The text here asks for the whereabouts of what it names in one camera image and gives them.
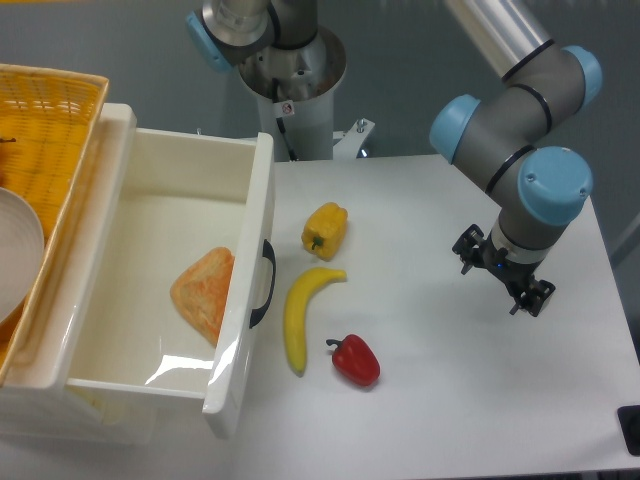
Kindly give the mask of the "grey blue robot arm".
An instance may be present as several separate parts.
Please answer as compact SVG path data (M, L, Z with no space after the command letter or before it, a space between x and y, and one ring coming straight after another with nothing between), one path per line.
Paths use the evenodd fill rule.
M446 7L505 87L491 102L454 98L430 127L432 147L500 207L489 233L471 226L453 250L465 269L485 269L503 283L516 310L538 315L555 288L535 271L593 187L579 154L538 141L594 99L601 66L581 47L557 46L519 1ZM239 72L277 159L336 157L333 94L346 56L320 26L315 2L206 1L186 27L212 69Z

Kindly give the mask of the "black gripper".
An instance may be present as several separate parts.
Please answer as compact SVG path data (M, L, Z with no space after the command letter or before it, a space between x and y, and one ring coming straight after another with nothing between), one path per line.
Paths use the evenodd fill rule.
M532 278L538 263L521 264L506 258L492 241L484 241L484 233L476 224L470 225L458 238L452 251L462 262L462 274L472 268L484 268L500 280L514 300L509 313L525 311L538 317L548 303L556 287L546 280Z

